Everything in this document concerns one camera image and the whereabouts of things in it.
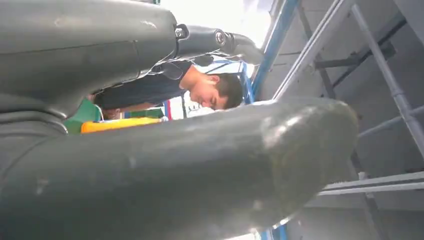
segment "metal bolt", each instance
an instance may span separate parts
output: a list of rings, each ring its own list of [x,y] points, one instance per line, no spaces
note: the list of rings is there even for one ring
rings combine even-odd
[[[221,32],[221,31],[217,32],[216,35],[215,35],[215,37],[216,37],[216,42],[219,45],[224,45],[225,44],[226,38],[225,38],[225,34],[223,32]]]
[[[184,30],[181,28],[175,29],[175,35],[177,38],[184,38]]]

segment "dark t-shirt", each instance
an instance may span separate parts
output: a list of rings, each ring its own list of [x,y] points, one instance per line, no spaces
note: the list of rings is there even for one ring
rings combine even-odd
[[[108,110],[144,103],[160,104],[181,96],[186,90],[180,88],[180,82],[192,62],[177,61],[174,64],[182,70],[182,75],[177,80],[169,79],[163,74],[146,75],[124,85],[105,89],[95,96],[94,103]]]

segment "man's ear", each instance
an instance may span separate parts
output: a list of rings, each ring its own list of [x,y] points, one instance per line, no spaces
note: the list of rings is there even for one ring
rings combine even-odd
[[[220,79],[220,77],[219,76],[217,76],[217,75],[210,75],[210,80],[212,81],[212,82],[214,82],[215,84],[217,84],[221,79]]]

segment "metal pole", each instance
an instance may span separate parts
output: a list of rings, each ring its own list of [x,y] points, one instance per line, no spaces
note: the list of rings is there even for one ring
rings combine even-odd
[[[278,52],[280,51],[283,40],[286,37],[287,31],[291,25],[293,19],[293,12],[298,5],[299,0],[283,0],[280,5],[280,10],[275,18],[274,25],[272,26],[272,33],[267,38],[269,41],[264,48],[264,59],[263,62],[257,68],[257,71],[252,76],[252,88],[255,93],[259,86],[262,84],[264,79],[270,72],[271,67],[274,65]]]
[[[348,15],[353,4],[352,0],[335,0],[333,2],[272,99],[281,98],[287,87],[312,63],[326,41]]]
[[[376,193],[376,192],[393,192],[393,191],[410,191],[424,189],[424,182],[411,182],[402,184],[391,184],[382,186],[353,187],[339,190],[326,190],[318,193],[323,195],[342,195],[342,194],[358,194],[358,193]]]
[[[400,111],[400,115],[408,127],[412,138],[414,139],[418,150],[420,151],[422,157],[424,158],[424,131],[421,127],[419,121],[411,114],[411,106],[405,96],[404,91],[399,86],[398,82],[395,79],[392,71],[389,68],[389,65],[386,62],[386,59],[383,56],[382,51],[380,50],[379,45],[371,33],[367,22],[365,21],[364,16],[361,13],[361,10],[357,4],[354,4],[352,7],[352,13],[359,25],[360,30],[362,31],[365,39],[374,54],[375,61],[380,68],[385,81],[390,89],[391,95],[394,99],[394,102],[397,105],[397,108]]]
[[[413,116],[416,116],[416,115],[422,114],[422,113],[424,113],[424,105],[419,106],[419,107],[415,108],[414,110],[410,111],[410,114],[413,115]],[[377,132],[380,132],[381,130],[390,128],[392,125],[394,125],[394,124],[396,124],[396,123],[398,123],[400,121],[402,121],[402,117],[401,116],[394,117],[394,118],[392,118],[390,120],[387,120],[387,121],[384,121],[384,122],[378,124],[375,127],[372,127],[370,129],[367,129],[367,130],[361,132],[358,135],[358,137],[359,138],[363,138],[365,136],[368,136],[368,135],[371,135],[371,134],[375,134]]]

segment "blue metal frame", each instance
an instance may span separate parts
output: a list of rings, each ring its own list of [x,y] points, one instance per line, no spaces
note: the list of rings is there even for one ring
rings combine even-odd
[[[283,43],[287,31],[292,24],[294,16],[293,13],[298,4],[299,0],[285,0],[285,3],[283,4],[281,15],[277,20],[275,30],[272,33],[268,47],[266,48],[263,62],[259,65],[256,76],[253,80],[252,88],[254,94],[258,91],[259,86],[264,81],[274,63],[274,60],[277,58],[281,44]]]
[[[253,92],[251,79],[248,77],[247,70],[248,70],[248,65],[245,62],[243,62],[243,68],[241,69],[241,77],[242,77],[242,82],[244,82],[244,85],[246,87],[244,103],[252,104],[255,102],[255,95]]]

